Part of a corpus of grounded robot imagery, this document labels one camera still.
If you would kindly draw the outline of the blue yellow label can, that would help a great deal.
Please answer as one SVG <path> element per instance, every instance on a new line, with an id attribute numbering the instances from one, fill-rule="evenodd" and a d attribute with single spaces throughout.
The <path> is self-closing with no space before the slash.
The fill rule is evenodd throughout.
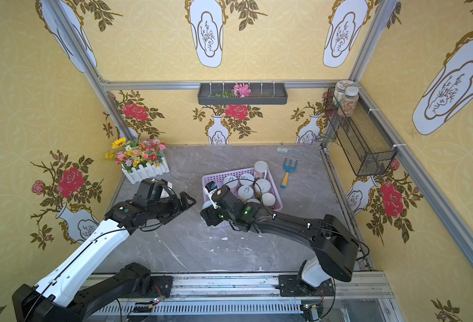
<path id="1" fill-rule="evenodd" d="M 256 179 L 265 178 L 267 176 L 268 170 L 269 170 L 268 164 L 263 160 L 259 160 L 255 162 L 255 165 L 254 165 L 254 177 Z"/>

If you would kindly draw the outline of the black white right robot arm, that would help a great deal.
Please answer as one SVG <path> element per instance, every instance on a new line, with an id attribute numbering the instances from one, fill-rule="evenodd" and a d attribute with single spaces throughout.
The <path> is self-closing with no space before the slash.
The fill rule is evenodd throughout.
<path id="1" fill-rule="evenodd" d="M 311 248 L 316 257 L 301 268 L 304 283 L 319 287 L 329 279 L 352 280 L 359 241 L 337 217 L 310 219 L 284 214 L 261 203 L 243 202 L 226 185 L 218 188 L 213 182 L 204 187 L 204 194 L 211 205 L 201 216 L 209 227 L 226 221 L 237 232 L 273 234 Z"/>

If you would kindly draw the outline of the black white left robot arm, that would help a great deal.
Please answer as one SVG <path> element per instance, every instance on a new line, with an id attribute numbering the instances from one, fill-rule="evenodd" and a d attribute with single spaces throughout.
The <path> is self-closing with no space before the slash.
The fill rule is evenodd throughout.
<path id="1" fill-rule="evenodd" d="M 151 232 L 187 211 L 196 200 L 176 193 L 164 180 L 145 179 L 134 197 L 115 204 L 99 226 L 71 256 L 31 287 L 12 295 L 17 321 L 83 321 L 120 297 L 155 290 L 151 271 L 138 263 L 82 290 L 83 283 L 108 255 L 134 232 Z"/>

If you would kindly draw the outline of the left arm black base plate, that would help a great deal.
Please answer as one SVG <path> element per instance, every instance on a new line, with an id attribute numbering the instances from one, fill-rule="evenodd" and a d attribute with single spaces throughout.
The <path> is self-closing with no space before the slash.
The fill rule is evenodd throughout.
<path id="1" fill-rule="evenodd" d="M 141 293 L 143 297 L 170 297 L 173 286 L 173 277 L 166 275 L 147 276 L 141 283 Z"/>

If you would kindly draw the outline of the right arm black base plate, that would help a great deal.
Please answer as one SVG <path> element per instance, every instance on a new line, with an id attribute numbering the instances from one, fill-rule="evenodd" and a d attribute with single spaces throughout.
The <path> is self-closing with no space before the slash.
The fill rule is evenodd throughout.
<path id="1" fill-rule="evenodd" d="M 279 290 L 281 297 L 332 297 L 335 295 L 331 279 L 324 281 L 319 287 L 313 287 L 297 275 L 279 275 L 276 289 Z"/>

